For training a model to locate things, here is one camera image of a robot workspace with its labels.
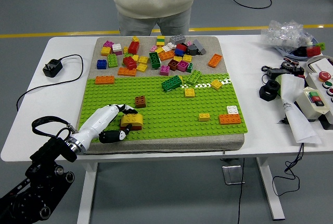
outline table leg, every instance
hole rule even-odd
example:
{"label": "table leg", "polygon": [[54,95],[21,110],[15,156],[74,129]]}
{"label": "table leg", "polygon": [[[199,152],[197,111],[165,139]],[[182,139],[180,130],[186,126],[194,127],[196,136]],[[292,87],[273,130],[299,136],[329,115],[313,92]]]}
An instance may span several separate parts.
{"label": "table leg", "polygon": [[89,224],[98,163],[84,163],[86,170],[79,209],[78,224]]}
{"label": "table leg", "polygon": [[279,197],[276,192],[275,184],[272,183],[273,177],[267,162],[268,157],[257,157],[257,163],[261,174],[261,179],[265,187],[268,204],[271,209],[273,220],[284,220],[285,215],[282,210]]}

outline green baseplate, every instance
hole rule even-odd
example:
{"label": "green baseplate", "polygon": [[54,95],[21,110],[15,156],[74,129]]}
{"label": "green baseplate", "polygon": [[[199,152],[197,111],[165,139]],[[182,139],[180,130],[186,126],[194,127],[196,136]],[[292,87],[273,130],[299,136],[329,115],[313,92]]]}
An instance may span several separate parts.
{"label": "green baseplate", "polygon": [[[115,78],[115,84],[95,85],[88,79],[83,98],[79,127],[97,110],[108,104],[128,104],[135,107],[135,97],[144,95],[146,107],[138,108],[143,115],[142,130],[131,131],[126,140],[151,140],[163,138],[186,138],[191,136],[247,133],[246,124],[239,107],[234,87],[225,74],[203,74],[197,84],[186,84],[165,92],[161,83],[170,77]],[[218,79],[223,83],[217,91],[210,83]],[[186,98],[184,88],[194,88],[195,97]],[[240,124],[220,125],[219,115],[227,114],[227,106],[237,106]],[[210,121],[199,122],[200,113],[209,113]],[[119,130],[122,113],[106,128]]]}

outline person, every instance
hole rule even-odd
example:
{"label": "person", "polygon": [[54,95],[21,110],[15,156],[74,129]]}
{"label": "person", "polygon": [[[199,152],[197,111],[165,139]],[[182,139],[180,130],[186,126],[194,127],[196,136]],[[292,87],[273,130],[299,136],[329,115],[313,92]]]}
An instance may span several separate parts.
{"label": "person", "polygon": [[162,35],[187,35],[193,1],[114,0],[120,35],[150,35],[155,25]]}

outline yellow floor stripe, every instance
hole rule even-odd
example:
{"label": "yellow floor stripe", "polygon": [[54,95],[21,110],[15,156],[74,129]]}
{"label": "yellow floor stripe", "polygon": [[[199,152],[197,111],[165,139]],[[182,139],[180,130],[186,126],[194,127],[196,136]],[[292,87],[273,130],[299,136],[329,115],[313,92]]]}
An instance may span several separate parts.
{"label": "yellow floor stripe", "polygon": [[[333,24],[307,24],[305,29],[327,29],[333,28]],[[262,30],[268,26],[243,26],[243,27],[210,27],[210,28],[190,28],[191,32],[204,31],[238,31],[238,30]],[[153,33],[159,33],[160,30],[154,29]],[[0,34],[0,38],[39,38],[44,36],[75,36],[75,35],[115,35],[119,34],[118,30],[111,31],[77,31],[77,32],[51,32],[51,33],[26,33],[26,34]]]}

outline white table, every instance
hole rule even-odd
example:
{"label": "white table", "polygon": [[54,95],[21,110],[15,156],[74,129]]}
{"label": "white table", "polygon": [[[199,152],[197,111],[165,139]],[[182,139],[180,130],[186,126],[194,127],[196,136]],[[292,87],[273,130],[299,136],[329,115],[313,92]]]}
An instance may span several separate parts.
{"label": "white table", "polygon": [[[259,98],[259,89],[263,85],[260,68],[264,65],[279,67],[283,57],[274,49],[260,43],[259,35],[221,35],[216,36],[220,42],[227,70],[235,88],[248,133],[240,150],[205,153],[166,153],[166,154],[116,154],[79,156],[76,162],[82,162],[86,177],[79,211],[78,223],[89,223],[91,204],[97,164],[100,162],[181,159],[181,158],[233,158],[256,157],[267,193],[274,220],[285,219],[279,198],[272,188],[272,175],[267,158],[273,155],[294,155],[300,144],[296,143],[288,125],[277,124],[284,118],[280,99],[266,102]],[[63,37],[49,40],[41,61],[36,69],[28,89],[39,85],[52,84],[76,78],[81,71],[79,58],[66,58],[62,61],[63,70],[55,77],[48,78],[43,74],[43,67],[51,59],[70,54],[80,54],[84,59],[84,72],[81,79],[57,86],[36,90],[27,94],[12,125],[1,159],[4,161],[30,161],[47,140],[44,136],[31,131],[31,122],[42,116],[58,116],[73,124],[76,123],[82,97],[85,90],[93,50],[98,37]],[[331,153],[333,142],[330,141],[332,130],[324,130],[316,121],[311,123],[321,137],[322,144],[306,144],[306,154]],[[57,123],[41,126],[44,132],[57,133],[63,127]]]}

